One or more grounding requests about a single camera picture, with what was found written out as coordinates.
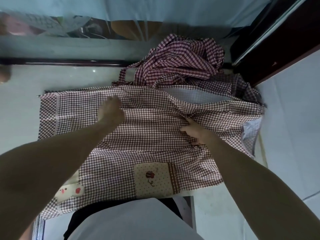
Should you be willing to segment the person's right hand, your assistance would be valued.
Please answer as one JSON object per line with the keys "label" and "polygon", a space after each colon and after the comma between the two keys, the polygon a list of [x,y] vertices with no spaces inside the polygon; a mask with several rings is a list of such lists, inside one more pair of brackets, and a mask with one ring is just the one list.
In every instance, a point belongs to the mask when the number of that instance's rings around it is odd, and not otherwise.
{"label": "person's right hand", "polygon": [[192,135],[188,135],[195,139],[192,142],[193,145],[209,145],[212,140],[215,139],[215,134],[192,120],[191,118],[186,118],[188,125],[192,126]]}

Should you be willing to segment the dark wooden furniture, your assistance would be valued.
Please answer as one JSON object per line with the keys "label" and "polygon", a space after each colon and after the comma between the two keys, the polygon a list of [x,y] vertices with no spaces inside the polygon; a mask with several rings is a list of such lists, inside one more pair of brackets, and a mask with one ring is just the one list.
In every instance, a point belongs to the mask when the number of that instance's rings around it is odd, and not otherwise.
{"label": "dark wooden furniture", "polygon": [[258,85],[320,50],[320,0],[271,0],[236,34],[223,68]]}

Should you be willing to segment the person's left forearm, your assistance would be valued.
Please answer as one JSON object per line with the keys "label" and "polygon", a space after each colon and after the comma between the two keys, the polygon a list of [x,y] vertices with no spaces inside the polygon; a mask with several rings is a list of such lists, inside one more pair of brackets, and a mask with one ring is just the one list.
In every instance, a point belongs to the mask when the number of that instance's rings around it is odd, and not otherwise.
{"label": "person's left forearm", "polygon": [[0,155],[0,240],[19,240],[62,184],[122,121],[103,119]]}

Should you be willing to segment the grey striped mat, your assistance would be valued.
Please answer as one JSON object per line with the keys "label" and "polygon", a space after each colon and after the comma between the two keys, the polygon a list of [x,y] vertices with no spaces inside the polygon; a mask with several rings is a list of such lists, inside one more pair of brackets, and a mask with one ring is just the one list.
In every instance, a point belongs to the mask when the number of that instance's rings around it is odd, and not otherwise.
{"label": "grey striped mat", "polygon": [[46,221],[38,215],[32,225],[31,240],[44,240]]}

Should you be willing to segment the white shirt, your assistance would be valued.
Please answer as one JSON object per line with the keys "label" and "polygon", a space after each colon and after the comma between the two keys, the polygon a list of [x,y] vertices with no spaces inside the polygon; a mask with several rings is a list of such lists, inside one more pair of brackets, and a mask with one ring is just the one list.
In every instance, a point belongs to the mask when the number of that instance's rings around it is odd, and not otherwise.
{"label": "white shirt", "polygon": [[203,240],[156,198],[114,206],[86,218],[68,240]]}

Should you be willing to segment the person's left hand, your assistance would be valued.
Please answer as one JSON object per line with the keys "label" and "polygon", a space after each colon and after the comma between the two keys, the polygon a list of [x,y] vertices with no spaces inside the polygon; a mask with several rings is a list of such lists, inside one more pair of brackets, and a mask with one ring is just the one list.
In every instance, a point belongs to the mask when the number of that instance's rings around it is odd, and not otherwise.
{"label": "person's left hand", "polygon": [[97,113],[98,123],[106,126],[108,129],[115,130],[125,120],[124,111],[119,109],[102,109],[101,105]]}

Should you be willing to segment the dark wooden rail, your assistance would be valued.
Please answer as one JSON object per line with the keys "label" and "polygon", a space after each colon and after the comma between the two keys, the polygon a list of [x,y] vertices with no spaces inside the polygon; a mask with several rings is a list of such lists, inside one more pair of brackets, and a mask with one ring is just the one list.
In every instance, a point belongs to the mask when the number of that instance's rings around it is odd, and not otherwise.
{"label": "dark wooden rail", "polygon": [[125,68],[138,60],[83,60],[0,57],[1,65],[69,66],[69,67],[112,67]]}

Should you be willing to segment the pile of checked cloth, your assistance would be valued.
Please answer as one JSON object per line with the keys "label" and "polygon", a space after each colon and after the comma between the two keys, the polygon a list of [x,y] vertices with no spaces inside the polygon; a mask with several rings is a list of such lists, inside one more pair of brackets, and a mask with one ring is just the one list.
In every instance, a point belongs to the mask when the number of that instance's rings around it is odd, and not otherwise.
{"label": "pile of checked cloth", "polygon": [[240,74],[225,74],[224,58],[225,50],[213,38],[193,40],[170,34],[141,61],[123,68],[112,86],[188,85],[259,103],[259,92]]}

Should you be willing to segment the checked apron with patch pockets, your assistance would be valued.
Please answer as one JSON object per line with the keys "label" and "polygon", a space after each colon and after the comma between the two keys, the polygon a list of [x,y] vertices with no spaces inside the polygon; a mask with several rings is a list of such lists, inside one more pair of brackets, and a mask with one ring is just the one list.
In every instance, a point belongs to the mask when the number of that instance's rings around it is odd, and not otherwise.
{"label": "checked apron with patch pockets", "polygon": [[39,95],[38,139],[69,133],[97,121],[108,96],[122,102],[124,122],[107,135],[78,170],[81,196],[53,198],[42,210],[45,220],[95,202],[165,197],[219,185],[222,176],[203,145],[180,128],[191,118],[233,148],[253,156],[245,125],[258,122],[264,107],[235,97],[191,104],[162,89],[134,85],[46,92]]}

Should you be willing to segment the brown object under glass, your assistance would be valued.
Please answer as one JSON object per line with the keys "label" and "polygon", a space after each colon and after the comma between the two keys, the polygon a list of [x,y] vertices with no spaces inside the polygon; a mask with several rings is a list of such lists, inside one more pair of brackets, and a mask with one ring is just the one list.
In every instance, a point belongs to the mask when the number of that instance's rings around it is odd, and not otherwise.
{"label": "brown object under glass", "polygon": [[116,34],[134,41],[149,41],[163,24],[163,22],[143,20],[117,20],[110,23]]}

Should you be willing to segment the printed papers under glass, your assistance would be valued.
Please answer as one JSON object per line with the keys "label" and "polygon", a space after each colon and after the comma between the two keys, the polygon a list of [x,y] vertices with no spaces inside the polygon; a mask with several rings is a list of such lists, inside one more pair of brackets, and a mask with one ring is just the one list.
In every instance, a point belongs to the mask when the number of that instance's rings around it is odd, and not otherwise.
{"label": "printed papers under glass", "polygon": [[48,16],[0,11],[0,36],[110,38],[110,22],[89,16]]}

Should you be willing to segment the person's right forearm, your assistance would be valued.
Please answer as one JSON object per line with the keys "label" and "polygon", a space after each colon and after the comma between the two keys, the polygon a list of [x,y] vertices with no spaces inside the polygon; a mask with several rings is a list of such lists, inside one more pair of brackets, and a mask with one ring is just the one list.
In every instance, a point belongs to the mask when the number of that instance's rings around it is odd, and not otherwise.
{"label": "person's right forearm", "polygon": [[320,240],[320,220],[276,174],[213,134],[197,141],[259,240]]}

